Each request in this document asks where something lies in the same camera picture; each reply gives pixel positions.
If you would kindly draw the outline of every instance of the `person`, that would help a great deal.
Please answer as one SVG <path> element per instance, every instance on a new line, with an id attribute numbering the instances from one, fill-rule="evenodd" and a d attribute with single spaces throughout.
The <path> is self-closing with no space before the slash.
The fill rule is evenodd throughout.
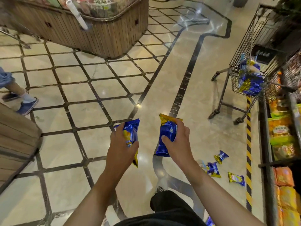
<path id="1" fill-rule="evenodd" d="M 3 68 L 0 67 L 0 88 L 3 87 L 10 91 L 2 97 L 4 102 L 9 102 L 17 98 L 23 99 L 20 108 L 17 110 L 17 113 L 23 116 L 29 114 L 39 101 L 36 97 L 30 96 L 25 89 L 16 83 L 12 73 L 5 72 Z"/>
<path id="2" fill-rule="evenodd" d="M 253 216 L 239 204 L 229 193 L 219 186 L 194 160 L 190 149 L 190 129 L 177 119 L 177 135 L 174 142 L 163 136 L 173 161 L 183 171 L 192 185 L 198 198 L 211 216 L 216 226 L 264 226 L 265 224 Z M 136 141 L 128 148 L 123 136 L 124 123 L 111 134 L 111 144 L 107 153 L 106 166 L 95 186 L 83 199 L 64 226 L 99 226 L 102 224 L 110 196 L 130 166 L 139 147 Z M 151 226 L 173 225 L 192 226 L 205 225 L 190 206 L 174 192 L 157 187 L 150 200 L 152 214 L 123 220 L 115 226 Z"/>

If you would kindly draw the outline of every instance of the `blue shoe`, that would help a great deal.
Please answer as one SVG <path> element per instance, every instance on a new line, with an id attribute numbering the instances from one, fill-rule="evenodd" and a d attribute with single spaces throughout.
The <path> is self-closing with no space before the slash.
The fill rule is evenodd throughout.
<path id="1" fill-rule="evenodd" d="M 20 97 L 19 95 L 15 94 L 15 93 L 12 93 L 12 92 L 9 92 L 8 94 L 6 94 L 2 97 L 2 100 L 4 102 L 10 102 L 12 100 L 18 99 L 19 97 Z"/>
<path id="2" fill-rule="evenodd" d="M 35 107 L 39 101 L 38 98 L 35 97 L 35 99 L 36 99 L 35 101 L 30 103 L 21 102 L 21 107 L 17 110 L 17 113 L 23 116 L 29 114 L 30 111 L 32 111 L 33 107 Z"/>

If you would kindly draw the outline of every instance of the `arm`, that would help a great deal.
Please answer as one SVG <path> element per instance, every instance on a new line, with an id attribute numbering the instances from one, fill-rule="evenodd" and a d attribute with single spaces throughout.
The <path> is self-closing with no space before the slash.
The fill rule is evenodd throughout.
<path id="1" fill-rule="evenodd" d="M 102 224 L 111 194 L 133 162 L 139 147 L 138 141 L 130 148 L 127 147 L 122 132 L 123 126 L 124 123 L 120 124 L 116 132 L 111 133 L 111 144 L 103 173 L 64 226 L 99 226 Z"/>
<path id="2" fill-rule="evenodd" d="M 174 142 L 162 140 L 174 162 L 180 167 L 216 226 L 265 226 L 227 191 L 213 180 L 194 160 L 189 143 L 190 129 L 177 120 Z"/>

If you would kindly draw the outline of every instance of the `denim shorts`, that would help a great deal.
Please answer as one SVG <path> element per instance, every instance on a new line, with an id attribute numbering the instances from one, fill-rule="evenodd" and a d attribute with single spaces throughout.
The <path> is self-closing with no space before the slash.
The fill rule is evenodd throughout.
<path id="1" fill-rule="evenodd" d="M 12 73 L 5 72 L 0 67 L 0 88 L 6 87 L 8 84 L 10 84 L 14 81 L 15 81 L 15 79 L 13 78 Z"/>

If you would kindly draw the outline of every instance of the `hand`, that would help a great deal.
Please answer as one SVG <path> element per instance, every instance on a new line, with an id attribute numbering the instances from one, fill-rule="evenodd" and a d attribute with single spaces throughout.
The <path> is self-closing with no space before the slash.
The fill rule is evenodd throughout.
<path id="1" fill-rule="evenodd" d="M 124 123 L 120 124 L 116 132 L 111 133 L 111 143 L 107 153 L 105 171 L 110 177 L 119 182 L 126 169 L 133 162 L 134 156 L 139 148 L 139 142 L 135 141 L 129 148 L 123 135 Z"/>
<path id="2" fill-rule="evenodd" d="M 188 165 L 194 163 L 195 160 L 192 156 L 189 143 L 190 129 L 179 119 L 176 119 L 176 124 L 178 125 L 178 128 L 175 140 L 171 142 L 168 137 L 162 136 L 162 141 L 165 144 L 172 160 L 183 171 Z"/>

